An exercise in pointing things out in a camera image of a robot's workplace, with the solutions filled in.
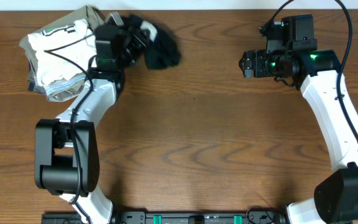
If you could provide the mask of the black t-shirt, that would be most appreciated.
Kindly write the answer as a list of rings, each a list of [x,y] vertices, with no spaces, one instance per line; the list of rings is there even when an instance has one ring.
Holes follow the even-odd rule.
[[[148,32],[149,44],[144,52],[144,58],[149,70],[163,70],[180,63],[178,44],[166,29],[134,14],[123,17],[122,20],[126,27],[133,26]]]

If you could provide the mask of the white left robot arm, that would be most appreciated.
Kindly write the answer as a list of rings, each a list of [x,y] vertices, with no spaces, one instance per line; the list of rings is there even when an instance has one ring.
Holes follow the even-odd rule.
[[[95,129],[123,91],[124,69],[149,45],[150,31],[101,25],[94,31],[96,55],[84,70],[84,89],[55,119],[35,127],[35,184],[67,201],[80,223],[114,223],[114,205],[98,185]]]

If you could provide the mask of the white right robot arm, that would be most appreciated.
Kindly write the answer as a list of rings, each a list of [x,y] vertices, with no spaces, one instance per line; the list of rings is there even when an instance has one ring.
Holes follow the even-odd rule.
[[[349,223],[358,220],[358,114],[332,50],[250,50],[239,67],[246,78],[293,78],[310,105],[326,142],[332,174],[312,198],[286,207],[287,223]]]

